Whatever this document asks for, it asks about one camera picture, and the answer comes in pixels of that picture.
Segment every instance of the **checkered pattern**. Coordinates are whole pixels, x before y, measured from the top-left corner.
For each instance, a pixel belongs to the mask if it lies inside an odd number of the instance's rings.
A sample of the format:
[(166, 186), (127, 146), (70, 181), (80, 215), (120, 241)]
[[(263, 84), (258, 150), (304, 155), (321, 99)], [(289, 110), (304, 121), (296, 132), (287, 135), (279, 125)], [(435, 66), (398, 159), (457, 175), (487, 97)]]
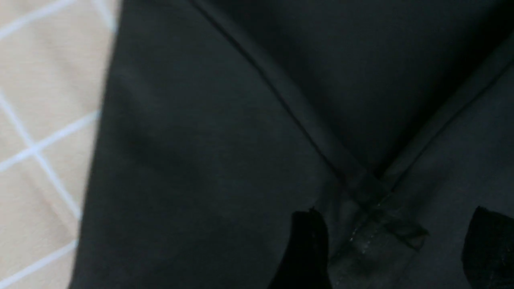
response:
[(119, 0), (0, 0), (0, 289), (65, 289)]

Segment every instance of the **black trousers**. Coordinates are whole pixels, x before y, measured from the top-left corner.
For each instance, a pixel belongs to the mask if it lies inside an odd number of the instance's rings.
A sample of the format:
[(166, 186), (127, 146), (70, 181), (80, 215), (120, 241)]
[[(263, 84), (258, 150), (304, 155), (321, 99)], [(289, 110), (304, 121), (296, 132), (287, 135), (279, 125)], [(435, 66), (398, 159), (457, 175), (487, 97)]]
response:
[(514, 215), (513, 14), (125, 0), (70, 289), (266, 288), (311, 207), (334, 288), (469, 288), (475, 208)]

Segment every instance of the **black fabric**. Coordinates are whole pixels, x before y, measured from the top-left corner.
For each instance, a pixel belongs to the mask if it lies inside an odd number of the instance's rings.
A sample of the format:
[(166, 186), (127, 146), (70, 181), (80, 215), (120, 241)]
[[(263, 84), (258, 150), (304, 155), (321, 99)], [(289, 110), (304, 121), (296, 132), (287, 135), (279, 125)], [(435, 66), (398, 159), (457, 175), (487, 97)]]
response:
[(331, 289), (328, 278), (328, 231), (315, 209), (292, 215), (284, 258), (268, 289)]
[(70, 289), (266, 288), (313, 206), (332, 287), (469, 288), (470, 216), (514, 208), (513, 9), (125, 0)]
[(462, 252), (473, 289), (514, 288), (514, 219), (477, 208)]

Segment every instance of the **beige checkered fabric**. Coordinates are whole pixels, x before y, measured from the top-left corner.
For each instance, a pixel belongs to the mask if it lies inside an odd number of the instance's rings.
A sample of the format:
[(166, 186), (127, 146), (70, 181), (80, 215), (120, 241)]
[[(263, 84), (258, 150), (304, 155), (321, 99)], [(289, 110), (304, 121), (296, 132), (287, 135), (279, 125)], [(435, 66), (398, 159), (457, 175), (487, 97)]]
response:
[(0, 0), (0, 289), (65, 289), (117, 0)]

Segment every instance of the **white grid line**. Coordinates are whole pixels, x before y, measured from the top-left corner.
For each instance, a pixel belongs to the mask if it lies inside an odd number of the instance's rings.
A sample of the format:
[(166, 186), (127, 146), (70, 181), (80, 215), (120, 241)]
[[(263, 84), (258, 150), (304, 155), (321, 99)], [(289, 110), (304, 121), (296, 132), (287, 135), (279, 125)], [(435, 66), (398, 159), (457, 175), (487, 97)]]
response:
[(6, 279), (0, 281), (0, 289), (5, 289), (8, 286), (20, 281), (24, 277), (38, 271), (39, 269), (45, 267), (46, 265), (60, 259), (61, 257), (65, 256), (66, 254), (73, 251), (75, 248), (77, 248), (77, 241), (73, 241), (69, 243), (68, 245), (62, 247), (61, 249), (49, 254), (48, 256), (32, 263), (31, 265), (25, 267), (23, 270), (14, 273), (10, 277), (7, 277)]
[(42, 151), (46, 147), (54, 144), (55, 142), (61, 140), (62, 138), (65, 138), (66, 136), (68, 136), (76, 131), (81, 130), (82, 128), (88, 126), (90, 123), (97, 120), (99, 118), (99, 116), (100, 116), (100, 111), (95, 111), (93, 113), (90, 113), (90, 114), (86, 115), (85, 117), (65, 126), (63, 129), (54, 132), (47, 138), (36, 143), (33, 147), (24, 149), (21, 152), (15, 154), (14, 156), (0, 162), (0, 172), (6, 171), (13, 165), (17, 164), (18, 162), (32, 156), (35, 152)]
[(23, 28), (27, 24), (44, 18), (48, 15), (54, 14), (56, 12), (59, 12), (61, 9), (69, 6), (73, 2), (77, 0), (57, 0), (55, 2), (52, 2), (46, 6), (43, 6), (42, 8), (35, 10), (33, 12), (27, 13), (18, 19), (14, 20), (13, 22), (9, 23), (8, 25), (0, 28), (0, 40), (4, 39), (5, 37), (13, 34), (15, 31)]
[[(27, 130), (23, 126), (23, 123), (18, 118), (14, 110), (12, 109), (11, 105), (7, 101), (4, 93), (0, 90), (0, 106), (4, 110), (4, 112), (9, 117), (10, 121), (14, 124), (16, 130), (18, 131), (19, 135), (22, 137), (25, 144), (30, 148), (33, 148), (35, 146), (34, 141), (28, 134)], [(57, 177), (57, 174), (52, 169), (51, 165), (48, 163), (48, 161), (39, 153), (39, 151), (34, 151), (33, 155), (35, 156), (36, 160), (40, 164), (41, 168), (45, 171), (46, 175), (48, 176), (48, 179), (50, 182), (52, 182), (53, 186), (57, 189), (57, 193), (61, 196), (63, 201), (68, 205), (70, 210), (72, 211), (73, 215), (80, 219), (81, 217), (81, 210), (79, 206), (75, 203), (71, 195), (66, 191), (64, 186), (62, 185), (61, 181)]]
[(98, 10), (103, 21), (111, 31), (116, 31), (116, 21), (113, 16), (113, 11), (109, 11), (109, 8), (105, 4), (104, 0), (91, 0), (93, 6)]
[[(43, 6), (40, 9), (37, 9), (31, 13), (28, 13), (26, 15), (23, 15), (19, 17), (18, 19), (14, 20), (13, 22), (9, 23), (8, 25), (4, 27), (0, 27), (0, 40), (8, 37), (9, 35), (13, 34), (17, 30), (25, 27), (27, 24), (30, 24), (33, 21), (42, 19), (44, 17), (47, 17), (49, 15), (52, 15), (56, 12), (59, 12), (63, 8), (73, 4), (77, 0), (57, 0), (55, 2), (52, 2), (46, 6)], [(109, 11), (107, 8), (105, 2), (103, 0), (91, 0), (93, 2), (93, 5), (96, 7), (98, 12), (100, 13), (102, 19), (108, 26), (108, 28), (116, 32), (117, 25), (114, 18), (114, 12)], [(27, 130), (23, 126), (23, 123), (18, 119), (16, 113), (10, 106), (9, 102), (7, 101), (5, 95), (0, 90), (0, 106), (2, 107), (3, 111), (7, 114), (10, 121), (14, 124), (17, 132), (19, 135), (23, 138), (23, 141), (25, 144), (29, 147), (28, 149), (25, 149), (13, 157), (9, 158), (6, 161), (0, 162), (0, 172), (5, 171), (12, 165), (30, 157), (34, 156), (36, 160), (38, 161), (41, 168), (45, 171), (47, 174), (47, 177), (52, 182), (54, 187), (57, 189), (59, 195), (61, 195), (61, 198), (64, 200), (64, 202), (69, 206), (70, 210), (73, 212), (75, 217), (80, 219), (81, 217), (81, 210), (75, 204), (73, 201), (71, 195), (66, 191), (64, 186), (62, 185), (61, 181), (59, 180), (57, 174), (52, 169), (50, 163), (40, 154), (40, 151), (44, 149), (45, 147), (55, 143), (56, 141), (82, 129), (83, 127), (87, 126), (88, 124), (92, 123), (93, 121), (97, 120), (99, 118), (99, 111), (93, 112), (69, 125), (67, 125), (65, 128), (53, 133), (49, 137), (39, 141), (38, 143), (34, 143), (30, 135), (28, 134)], [(16, 283), (23, 279), (24, 277), (40, 270), (41, 268), (45, 267), (46, 265), (54, 262), (55, 260), (58, 260), (59, 258), (65, 256), (69, 252), (73, 251), (77, 247), (77, 241), (73, 241), (70, 244), (66, 245), (65, 247), (51, 253), (50, 255), (36, 261), (35, 263), (29, 265), (28, 267), (24, 268), (23, 270), (13, 274), (12, 276), (0, 281), (0, 289), (5, 289), (8, 286), (12, 285), (13, 283)]]

